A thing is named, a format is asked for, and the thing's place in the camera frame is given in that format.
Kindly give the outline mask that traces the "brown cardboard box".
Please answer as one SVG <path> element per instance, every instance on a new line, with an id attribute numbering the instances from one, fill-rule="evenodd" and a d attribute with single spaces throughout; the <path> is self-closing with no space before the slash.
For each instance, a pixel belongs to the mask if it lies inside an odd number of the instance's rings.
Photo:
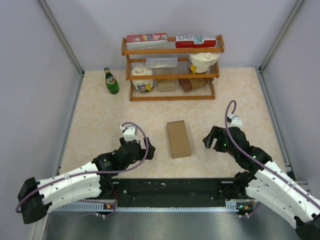
<path id="1" fill-rule="evenodd" d="M 185 121 L 168 122 L 166 130 L 171 157 L 173 159 L 190 157 L 192 150 Z"/>

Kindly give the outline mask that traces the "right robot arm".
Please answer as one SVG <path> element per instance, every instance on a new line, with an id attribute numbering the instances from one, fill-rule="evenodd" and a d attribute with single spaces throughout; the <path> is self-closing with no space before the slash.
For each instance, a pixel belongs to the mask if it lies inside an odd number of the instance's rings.
<path id="1" fill-rule="evenodd" d="M 207 149 L 227 153 L 244 170 L 233 179 L 239 198 L 253 198 L 285 219 L 301 240 L 320 238 L 320 201 L 304 190 L 272 157 L 250 145 L 239 127 L 213 126 L 202 140 Z"/>

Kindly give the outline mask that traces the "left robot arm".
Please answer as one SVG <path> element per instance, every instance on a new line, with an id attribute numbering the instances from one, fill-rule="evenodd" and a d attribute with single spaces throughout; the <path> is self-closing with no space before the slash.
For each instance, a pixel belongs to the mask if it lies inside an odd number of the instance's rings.
<path id="1" fill-rule="evenodd" d="M 102 153 L 83 166 L 63 175 L 24 181 L 18 193 L 16 212 L 22 215 L 24 224 L 35 223 L 61 206 L 84 199 L 107 199 L 114 191 L 112 178 L 126 172 L 132 164 L 152 160 L 156 148 L 148 137 L 140 141 L 120 138 L 120 147 Z"/>

